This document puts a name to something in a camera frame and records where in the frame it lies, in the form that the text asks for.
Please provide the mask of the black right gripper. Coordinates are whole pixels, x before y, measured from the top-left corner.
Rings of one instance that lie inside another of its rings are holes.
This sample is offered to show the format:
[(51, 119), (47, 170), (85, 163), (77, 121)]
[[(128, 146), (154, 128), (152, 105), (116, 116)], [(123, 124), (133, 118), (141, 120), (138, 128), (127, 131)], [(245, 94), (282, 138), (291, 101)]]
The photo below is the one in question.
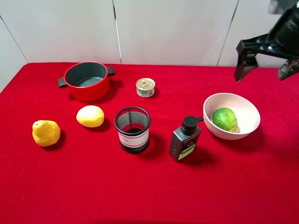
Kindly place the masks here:
[(299, 6), (287, 9), (269, 33), (240, 40), (236, 47), (238, 62), (234, 73), (237, 82), (242, 81), (258, 67), (257, 54), (287, 59), (279, 68), (278, 78), (287, 78), (299, 72)]

